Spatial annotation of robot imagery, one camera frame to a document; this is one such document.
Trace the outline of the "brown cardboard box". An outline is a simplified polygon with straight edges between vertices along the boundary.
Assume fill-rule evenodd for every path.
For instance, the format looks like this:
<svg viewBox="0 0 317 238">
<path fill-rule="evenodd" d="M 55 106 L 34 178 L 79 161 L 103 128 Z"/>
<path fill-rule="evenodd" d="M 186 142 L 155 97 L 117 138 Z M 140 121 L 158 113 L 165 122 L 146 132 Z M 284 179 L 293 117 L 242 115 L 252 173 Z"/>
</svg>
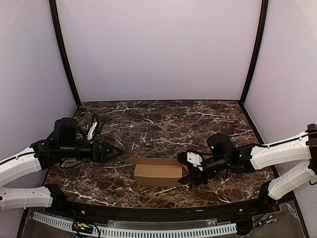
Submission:
<svg viewBox="0 0 317 238">
<path fill-rule="evenodd" d="M 175 158 L 128 158 L 125 163 L 135 165 L 134 179 L 143 186 L 180 187 L 179 180 L 188 171 Z"/>
</svg>

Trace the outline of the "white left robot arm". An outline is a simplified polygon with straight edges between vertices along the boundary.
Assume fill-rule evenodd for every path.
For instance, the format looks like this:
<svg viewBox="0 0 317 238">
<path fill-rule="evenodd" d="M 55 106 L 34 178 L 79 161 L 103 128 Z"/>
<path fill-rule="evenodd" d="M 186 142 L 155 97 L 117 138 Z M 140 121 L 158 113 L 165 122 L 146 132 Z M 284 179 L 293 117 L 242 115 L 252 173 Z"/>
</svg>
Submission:
<svg viewBox="0 0 317 238">
<path fill-rule="evenodd" d="M 25 175 L 46 170 L 63 159 L 88 159 L 106 163 L 123 151 L 105 141 L 97 141 L 103 123 L 93 115 L 91 127 L 84 132 L 74 118 L 55 121 L 53 132 L 44 140 L 32 143 L 16 155 L 0 163 L 0 209 L 60 206 L 66 196 L 58 185 L 37 188 L 7 188 L 6 184 Z"/>
</svg>

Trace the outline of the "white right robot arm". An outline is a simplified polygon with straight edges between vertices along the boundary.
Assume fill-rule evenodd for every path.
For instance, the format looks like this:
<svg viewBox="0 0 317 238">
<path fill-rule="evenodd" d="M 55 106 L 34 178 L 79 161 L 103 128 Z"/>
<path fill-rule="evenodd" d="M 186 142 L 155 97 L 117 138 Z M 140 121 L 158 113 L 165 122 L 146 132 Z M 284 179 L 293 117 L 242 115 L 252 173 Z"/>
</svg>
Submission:
<svg viewBox="0 0 317 238">
<path fill-rule="evenodd" d="M 214 134 L 207 139 L 210 153 L 188 150 L 177 155 L 189 173 L 181 184 L 206 184 L 214 174 L 231 171 L 248 174 L 286 162 L 299 163 L 278 178 L 265 182 L 259 200 L 275 202 L 306 182 L 317 182 L 317 126 L 312 123 L 293 137 L 270 144 L 248 144 L 235 147 L 228 135 Z"/>
</svg>

